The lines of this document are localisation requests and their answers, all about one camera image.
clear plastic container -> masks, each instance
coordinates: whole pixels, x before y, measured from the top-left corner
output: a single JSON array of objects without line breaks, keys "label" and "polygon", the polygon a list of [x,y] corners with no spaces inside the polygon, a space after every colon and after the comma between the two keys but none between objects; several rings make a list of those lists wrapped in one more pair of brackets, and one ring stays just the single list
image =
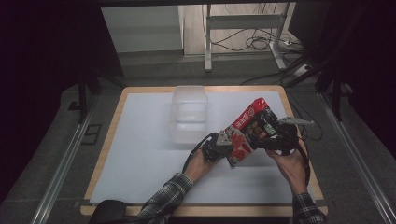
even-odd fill
[{"label": "clear plastic container", "polygon": [[170,132],[177,143],[198,144],[207,135],[207,95],[203,86],[175,88]]}]

white wall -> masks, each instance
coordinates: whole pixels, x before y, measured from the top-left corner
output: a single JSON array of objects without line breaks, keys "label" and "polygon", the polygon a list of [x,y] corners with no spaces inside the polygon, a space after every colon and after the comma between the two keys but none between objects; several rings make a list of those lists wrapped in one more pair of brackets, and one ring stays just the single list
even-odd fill
[{"label": "white wall", "polygon": [[183,49],[178,10],[178,6],[104,7],[102,13],[120,53]]}]

person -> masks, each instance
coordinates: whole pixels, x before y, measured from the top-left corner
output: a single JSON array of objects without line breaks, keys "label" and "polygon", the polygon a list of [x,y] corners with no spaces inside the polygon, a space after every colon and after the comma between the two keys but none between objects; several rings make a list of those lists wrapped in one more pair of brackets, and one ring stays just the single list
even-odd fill
[{"label": "person", "polygon": [[[324,223],[325,216],[315,206],[305,185],[304,161],[298,150],[288,156],[279,156],[272,150],[266,150],[275,160],[281,174],[290,184],[293,207],[293,223]],[[184,196],[201,177],[206,175],[214,163],[204,160],[201,149],[193,155],[183,174],[175,174],[142,207],[136,218],[152,217],[149,224],[165,224],[182,203]]]}]

chip bag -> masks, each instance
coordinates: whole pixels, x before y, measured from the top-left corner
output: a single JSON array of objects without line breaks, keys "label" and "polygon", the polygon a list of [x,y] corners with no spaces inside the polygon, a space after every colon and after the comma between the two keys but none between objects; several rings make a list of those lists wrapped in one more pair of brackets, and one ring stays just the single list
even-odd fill
[{"label": "chip bag", "polygon": [[255,141],[276,135],[277,116],[263,98],[256,99],[224,132],[233,144],[227,160],[232,167],[257,147]]}]

aluminum rail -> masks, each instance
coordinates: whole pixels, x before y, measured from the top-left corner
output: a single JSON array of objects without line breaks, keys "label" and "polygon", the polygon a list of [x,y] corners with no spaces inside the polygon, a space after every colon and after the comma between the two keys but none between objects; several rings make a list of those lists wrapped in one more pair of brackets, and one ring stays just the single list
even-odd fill
[{"label": "aluminum rail", "polygon": [[344,147],[346,148],[349,158],[352,160],[352,163],[358,171],[361,180],[363,181],[364,186],[367,188],[370,196],[372,197],[380,215],[382,216],[382,218],[384,218],[385,223],[396,223],[396,216],[392,205],[390,204],[384,191],[376,182],[366,162],[361,157],[361,154],[359,153],[358,149],[356,148],[355,144],[347,133],[344,124],[338,121],[338,119],[332,112],[331,102],[329,98],[324,93],[318,93],[318,95],[324,105],[324,108],[326,109],[326,113],[330,118],[332,125],[334,126],[335,130],[337,131],[344,144]]},{"label": "aluminum rail", "polygon": [[79,144],[81,143],[85,130],[90,123],[97,98],[98,95],[91,96],[91,99],[88,103],[88,113],[85,119],[78,125],[72,141],[70,142],[66,152],[64,153],[64,156],[62,157],[62,160],[59,163],[53,178],[49,182],[49,186],[47,187],[47,190],[44,193],[43,198],[41,199],[40,205],[35,211],[35,215],[31,221],[32,224],[47,222],[47,219],[50,216],[50,211],[55,204],[62,184],[64,183],[73,159],[75,158],[76,152],[78,150]]}]

